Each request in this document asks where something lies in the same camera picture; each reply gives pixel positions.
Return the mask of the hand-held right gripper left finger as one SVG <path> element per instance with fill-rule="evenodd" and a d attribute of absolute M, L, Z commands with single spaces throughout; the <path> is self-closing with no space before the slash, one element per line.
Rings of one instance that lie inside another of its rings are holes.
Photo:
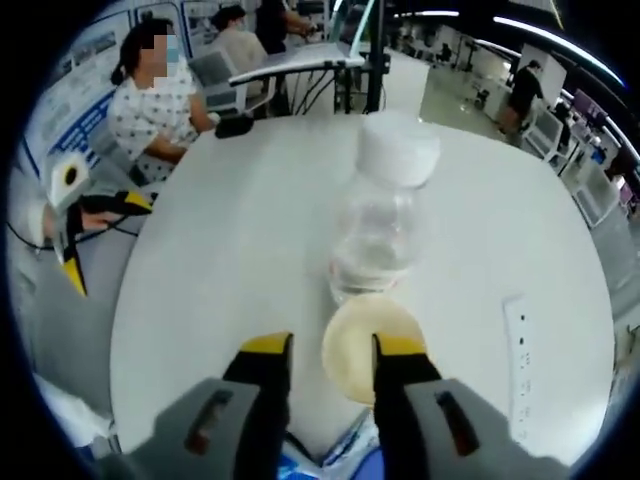
<path fill-rule="evenodd" d="M 136 479 L 274 479 L 290 419 L 294 336 L 246 341 L 220 378 L 207 378 L 156 417 L 122 461 Z"/>

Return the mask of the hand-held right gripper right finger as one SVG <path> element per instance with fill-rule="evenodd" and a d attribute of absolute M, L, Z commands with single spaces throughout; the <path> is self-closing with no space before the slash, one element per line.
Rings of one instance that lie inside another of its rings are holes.
<path fill-rule="evenodd" d="M 529 454 L 507 418 L 468 386 L 441 377 L 416 340 L 372 336 L 374 420 L 387 479 L 566 479 Z"/>

